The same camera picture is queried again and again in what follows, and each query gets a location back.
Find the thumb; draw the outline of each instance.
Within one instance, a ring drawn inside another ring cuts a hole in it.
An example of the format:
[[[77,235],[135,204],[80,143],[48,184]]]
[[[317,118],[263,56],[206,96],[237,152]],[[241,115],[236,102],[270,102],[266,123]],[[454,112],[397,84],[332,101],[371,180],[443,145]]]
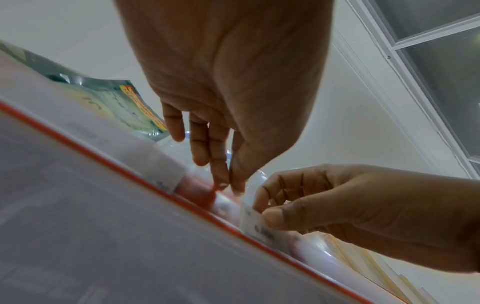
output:
[[[263,212],[268,226],[277,230],[304,231],[320,226],[350,223],[355,212],[355,198],[347,185],[304,196],[283,206]]]
[[[238,150],[233,152],[230,164],[230,185],[233,193],[245,193],[248,179],[276,156],[268,157],[256,152],[244,141]]]

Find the orange edge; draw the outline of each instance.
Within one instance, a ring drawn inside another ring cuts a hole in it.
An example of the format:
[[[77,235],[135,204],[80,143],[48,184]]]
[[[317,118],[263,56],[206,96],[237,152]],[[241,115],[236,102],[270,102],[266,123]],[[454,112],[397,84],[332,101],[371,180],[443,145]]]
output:
[[[108,167],[109,169],[115,171],[116,173],[120,174],[120,175],[123,175],[124,177],[126,177],[127,179],[163,196],[164,198],[167,198],[168,200],[170,200],[171,202],[179,205],[180,207],[190,211],[190,212],[193,212],[195,213],[196,215],[206,219],[207,221],[209,221],[210,223],[212,223],[213,225],[227,231],[228,233],[236,236],[237,238],[240,238],[241,240],[249,243],[250,245],[260,249],[260,250],[263,250],[265,251],[266,253],[274,256],[275,258],[295,267],[296,269],[300,270],[301,272],[307,274],[308,276],[312,277],[312,278],[315,278],[317,280],[319,280],[320,282],[332,287],[333,289],[337,290],[337,291],[340,291],[341,293],[359,301],[360,303],[362,304],[374,304],[364,298],[362,298],[361,296],[359,296],[358,294],[356,293],[353,293],[327,279],[325,279],[324,277],[321,277],[320,275],[316,274],[315,272],[305,268],[305,267],[302,267],[301,265],[299,265],[298,263],[295,263],[293,261],[291,261],[290,259],[282,256],[281,254],[273,251],[272,249],[270,248],[267,248],[267,247],[264,247],[263,245],[261,245],[260,243],[252,240],[251,238],[245,236],[244,234],[240,233],[239,231],[227,226],[226,224],[222,223],[221,221],[219,221],[218,219],[212,217],[211,215],[209,215],[208,213],[206,213],[205,211],[203,210],[200,210],[200,209],[197,209],[195,206],[192,206],[190,205],[189,203],[187,202],[184,202],[172,195],[169,195],[167,194],[166,192],[163,192],[161,191],[160,189],[156,188],[155,186],[149,184],[148,182],[144,181],[143,179],[135,176],[133,173],[129,172],[128,170],[126,169],[123,169],[121,168],[120,166],[110,162],[109,160],[101,157],[100,155],[90,151],[89,149],[87,149],[86,147],[76,143],[75,141],[73,141],[72,139],[58,133],[57,131],[47,127],[46,125],[36,121],[35,119],[27,116],[26,114],[18,111],[17,109],[7,105],[6,103],[4,103],[2,100],[0,100],[0,110],[13,116],[14,118],[26,123],[27,125],[45,133],[46,135],[52,137],[53,139],[56,139],[60,142],[62,142],[63,144],[65,144],[66,146],[74,149],[74,150],[77,150],[79,153],[87,156],[88,158],[91,158],[92,160],[104,165],[105,167]]]

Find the green packet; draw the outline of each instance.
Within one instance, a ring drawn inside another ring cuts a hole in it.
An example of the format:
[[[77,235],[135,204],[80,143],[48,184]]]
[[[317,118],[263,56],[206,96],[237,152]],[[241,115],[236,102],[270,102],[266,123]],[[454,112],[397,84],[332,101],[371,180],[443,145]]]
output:
[[[170,135],[163,119],[143,101],[129,80],[90,78],[3,41],[0,51],[54,81],[71,98],[107,119],[156,142]]]

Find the hand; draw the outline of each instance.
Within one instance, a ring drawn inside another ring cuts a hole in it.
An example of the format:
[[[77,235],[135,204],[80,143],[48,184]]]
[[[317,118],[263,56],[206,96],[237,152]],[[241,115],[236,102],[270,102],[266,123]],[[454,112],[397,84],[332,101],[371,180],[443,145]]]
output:
[[[248,178],[305,127],[328,51],[333,0],[116,4],[173,139],[185,138],[182,111],[190,112],[195,163],[210,163],[219,189],[231,183],[244,192]]]
[[[477,181],[325,165],[272,176],[258,190],[254,208],[275,229],[326,232],[439,270],[480,270]]]

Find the white ceiling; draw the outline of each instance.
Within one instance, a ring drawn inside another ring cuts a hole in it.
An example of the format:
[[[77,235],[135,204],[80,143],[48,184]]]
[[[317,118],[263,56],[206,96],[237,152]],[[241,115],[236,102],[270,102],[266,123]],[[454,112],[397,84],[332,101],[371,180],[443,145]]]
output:
[[[162,113],[110,1],[2,0],[0,39],[92,77],[130,79],[150,106]],[[304,134],[265,172],[322,163],[363,163],[465,176],[346,0],[337,2],[333,42]],[[379,84],[380,94],[365,75],[377,79],[377,84],[385,81]],[[406,269],[417,284],[431,278],[416,268],[393,264],[397,271]],[[438,284],[441,288],[429,291],[444,296],[449,283]],[[471,290],[455,288],[463,299],[459,302],[467,303]]]

